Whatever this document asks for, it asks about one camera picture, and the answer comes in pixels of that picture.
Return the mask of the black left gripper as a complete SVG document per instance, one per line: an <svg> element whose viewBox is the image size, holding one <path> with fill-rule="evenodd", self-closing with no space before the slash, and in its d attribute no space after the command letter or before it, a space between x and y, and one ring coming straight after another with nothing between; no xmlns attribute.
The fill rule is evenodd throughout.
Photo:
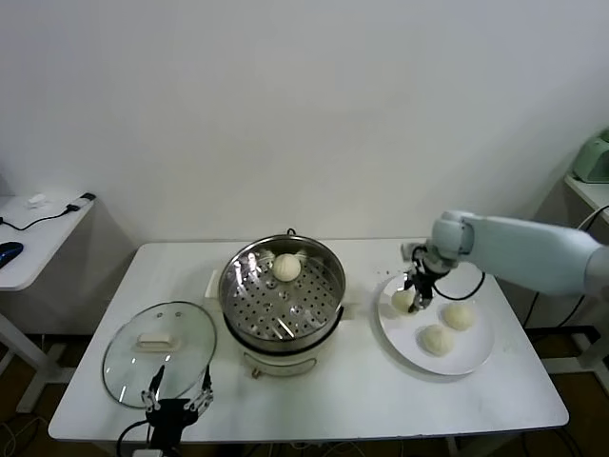
<svg viewBox="0 0 609 457"><path fill-rule="evenodd" d="M146 419L152 428L151 447L177 447L187 427L198 420L195 410L207 410L213 402L213 389L210 376L210 365L206 366L203 383L199 393L191 400L161 400L157 393L165 373L161 365L153 375L147 390L141 391L141 400L146 410Z"/></svg>

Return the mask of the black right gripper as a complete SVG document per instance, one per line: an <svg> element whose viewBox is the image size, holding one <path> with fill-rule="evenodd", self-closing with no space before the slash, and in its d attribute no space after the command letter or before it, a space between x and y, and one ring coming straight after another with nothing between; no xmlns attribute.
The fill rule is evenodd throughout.
<svg viewBox="0 0 609 457"><path fill-rule="evenodd" d="M403 290L414 289L412 304L409 306L410 313L417 313L429 307L433 297L433 288L441 279L439 273L430 270L422 260L415 260L414 266L415 272L407 271L403 281Z"/></svg>

